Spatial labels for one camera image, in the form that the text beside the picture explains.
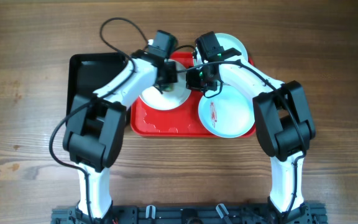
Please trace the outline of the white plate red stain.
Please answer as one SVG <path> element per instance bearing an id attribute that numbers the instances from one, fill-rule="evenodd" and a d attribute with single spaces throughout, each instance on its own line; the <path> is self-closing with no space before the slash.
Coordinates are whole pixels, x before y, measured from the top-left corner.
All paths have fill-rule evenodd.
<path id="1" fill-rule="evenodd" d="M 178 74 L 178 81 L 173 83 L 169 91 L 159 92 L 155 87 L 144 90 L 139 98 L 149 107 L 160 110 L 172 110 L 181 106 L 190 96 L 191 90 L 186 88 L 186 73 Z"/>

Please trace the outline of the mint plate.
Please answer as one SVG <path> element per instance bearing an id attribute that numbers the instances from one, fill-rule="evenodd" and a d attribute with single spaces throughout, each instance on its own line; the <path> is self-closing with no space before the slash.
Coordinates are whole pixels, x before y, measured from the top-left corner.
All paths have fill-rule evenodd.
<path id="1" fill-rule="evenodd" d="M 225 33 L 215 33 L 215 36 L 220 46 L 222 46 L 224 50 L 235 48 L 236 50 L 240 51 L 242 56 L 245 58 L 245 61 L 248 61 L 249 57 L 247 49 L 239 39 L 230 34 Z"/>
<path id="2" fill-rule="evenodd" d="M 201 97 L 198 117 L 211 134 L 220 138 L 238 138 L 254 129 L 254 112 L 250 99 L 234 87 L 224 85 L 222 92 L 208 92 Z"/>

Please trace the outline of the green yellow sponge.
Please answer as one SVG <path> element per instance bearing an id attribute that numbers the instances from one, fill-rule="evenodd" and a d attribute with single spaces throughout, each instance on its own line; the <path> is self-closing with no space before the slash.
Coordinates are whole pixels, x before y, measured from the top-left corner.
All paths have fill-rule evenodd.
<path id="1" fill-rule="evenodd" d="M 163 85 L 160 85 L 160 90 L 162 92 L 171 92 L 175 89 L 175 86 L 173 83 L 169 83 L 169 84 L 163 84 Z"/>

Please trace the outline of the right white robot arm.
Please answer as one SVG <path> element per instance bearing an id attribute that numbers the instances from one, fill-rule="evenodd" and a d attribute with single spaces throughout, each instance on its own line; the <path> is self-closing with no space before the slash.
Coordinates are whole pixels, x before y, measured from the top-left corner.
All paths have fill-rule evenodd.
<path id="1" fill-rule="evenodd" d="M 236 138 L 255 128 L 270 157 L 270 202 L 287 218 L 304 202 L 303 160 L 316 130 L 303 87 L 284 83 L 251 65 L 236 49 L 204 58 L 194 53 L 188 81 L 199 81 L 204 93 L 198 106 L 203 126 L 222 138 Z"/>

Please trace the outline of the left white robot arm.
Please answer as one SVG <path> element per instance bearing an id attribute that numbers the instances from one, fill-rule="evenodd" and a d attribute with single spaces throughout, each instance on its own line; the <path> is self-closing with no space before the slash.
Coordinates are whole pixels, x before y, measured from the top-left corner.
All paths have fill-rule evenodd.
<path id="1" fill-rule="evenodd" d="M 69 62 L 63 148 L 80 176 L 81 199 L 67 220 L 113 223 L 109 169 L 122 147 L 127 110 L 149 87 L 177 81 L 179 63 L 138 50 L 76 54 Z"/>

